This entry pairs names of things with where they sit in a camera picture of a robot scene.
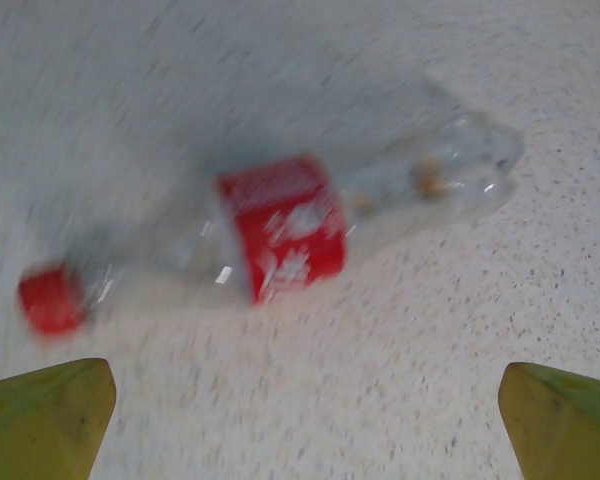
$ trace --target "white floor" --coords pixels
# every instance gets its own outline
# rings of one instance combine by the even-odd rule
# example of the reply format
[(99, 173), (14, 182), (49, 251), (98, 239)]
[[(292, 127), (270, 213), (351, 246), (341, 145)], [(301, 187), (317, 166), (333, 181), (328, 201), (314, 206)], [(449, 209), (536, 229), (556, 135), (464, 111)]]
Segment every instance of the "white floor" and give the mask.
[[(525, 133), (497, 214), (265, 311), (24, 327), (21, 270), (81, 229), (452, 109), (421, 73)], [(600, 378), (600, 0), (0, 0), (0, 378), (85, 356), (119, 389), (93, 480), (520, 478), (507, 363)]]

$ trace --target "clear plastic bottle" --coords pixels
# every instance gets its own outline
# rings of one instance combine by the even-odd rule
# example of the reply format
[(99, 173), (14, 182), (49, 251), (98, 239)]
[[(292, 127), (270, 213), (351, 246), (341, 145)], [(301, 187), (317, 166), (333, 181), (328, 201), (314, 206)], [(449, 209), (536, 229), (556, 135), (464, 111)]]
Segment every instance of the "clear plastic bottle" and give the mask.
[(123, 280), (147, 270), (181, 275), (199, 306), (266, 303), (414, 231), (498, 209), (523, 150), (515, 130), (465, 113), (380, 148), (260, 164), (174, 201), (95, 256), (77, 249), (26, 272), (19, 299), (45, 334), (75, 329)]

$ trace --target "red bottle cap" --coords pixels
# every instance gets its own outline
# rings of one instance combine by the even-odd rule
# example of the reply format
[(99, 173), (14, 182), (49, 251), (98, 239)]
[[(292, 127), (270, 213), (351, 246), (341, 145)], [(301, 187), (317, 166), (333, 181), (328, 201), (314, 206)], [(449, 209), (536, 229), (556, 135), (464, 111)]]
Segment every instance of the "red bottle cap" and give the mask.
[(79, 282), (64, 264), (25, 273), (18, 297), (27, 320), (43, 335), (72, 332), (87, 319)]

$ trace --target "terrazzo floor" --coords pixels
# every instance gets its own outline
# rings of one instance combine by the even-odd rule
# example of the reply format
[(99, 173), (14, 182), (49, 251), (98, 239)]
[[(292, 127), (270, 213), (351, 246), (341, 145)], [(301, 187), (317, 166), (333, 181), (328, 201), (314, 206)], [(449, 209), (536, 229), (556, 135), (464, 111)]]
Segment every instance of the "terrazzo floor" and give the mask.
[[(120, 305), (50, 345), (22, 322), (24, 267), (198, 167), (458, 99), (525, 135), (497, 213), (262, 310)], [(0, 378), (86, 356), (118, 385), (92, 480), (521, 478), (505, 366), (600, 378), (600, 0), (0, 0)]]

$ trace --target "bottle label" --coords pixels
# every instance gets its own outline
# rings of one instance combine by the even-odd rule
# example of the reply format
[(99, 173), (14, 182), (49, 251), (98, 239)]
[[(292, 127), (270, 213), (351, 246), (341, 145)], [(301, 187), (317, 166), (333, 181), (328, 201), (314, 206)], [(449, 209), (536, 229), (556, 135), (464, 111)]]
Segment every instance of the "bottle label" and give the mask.
[(338, 192), (311, 155), (221, 175), (254, 303), (337, 275), (346, 261), (346, 221)]

